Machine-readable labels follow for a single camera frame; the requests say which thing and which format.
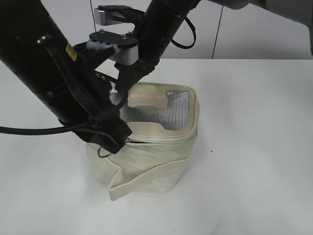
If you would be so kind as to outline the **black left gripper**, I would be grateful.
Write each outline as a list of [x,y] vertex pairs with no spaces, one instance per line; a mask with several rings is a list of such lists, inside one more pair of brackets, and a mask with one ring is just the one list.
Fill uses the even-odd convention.
[[110,153],[116,154],[132,134],[130,127],[119,117],[118,108],[105,109],[91,119],[87,127],[73,131],[85,142],[97,144]]

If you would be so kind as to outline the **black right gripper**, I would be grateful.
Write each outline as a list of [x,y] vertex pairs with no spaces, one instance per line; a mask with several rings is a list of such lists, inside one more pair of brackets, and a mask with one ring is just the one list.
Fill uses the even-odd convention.
[[159,61],[137,60],[132,65],[123,65],[116,62],[114,67],[119,71],[116,89],[118,91],[129,91],[143,77],[153,72]]

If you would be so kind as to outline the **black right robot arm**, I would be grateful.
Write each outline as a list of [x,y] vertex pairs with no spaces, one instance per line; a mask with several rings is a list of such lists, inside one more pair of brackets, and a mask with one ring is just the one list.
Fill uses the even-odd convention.
[[[128,91],[136,82],[150,74],[188,13],[198,5],[197,0],[153,0],[140,18],[132,35],[138,39],[139,60],[130,66],[116,63],[119,91]],[[256,5],[276,15],[296,21],[313,30],[313,2],[311,0],[218,0],[217,4],[230,9]]]

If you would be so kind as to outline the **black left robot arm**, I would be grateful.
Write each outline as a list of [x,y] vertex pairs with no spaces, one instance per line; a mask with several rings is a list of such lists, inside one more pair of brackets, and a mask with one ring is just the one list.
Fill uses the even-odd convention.
[[0,59],[58,118],[61,127],[21,129],[2,127],[3,134],[39,136],[73,132],[115,154],[131,134],[113,104],[111,80],[95,69],[114,48],[72,47],[39,0],[0,3]]

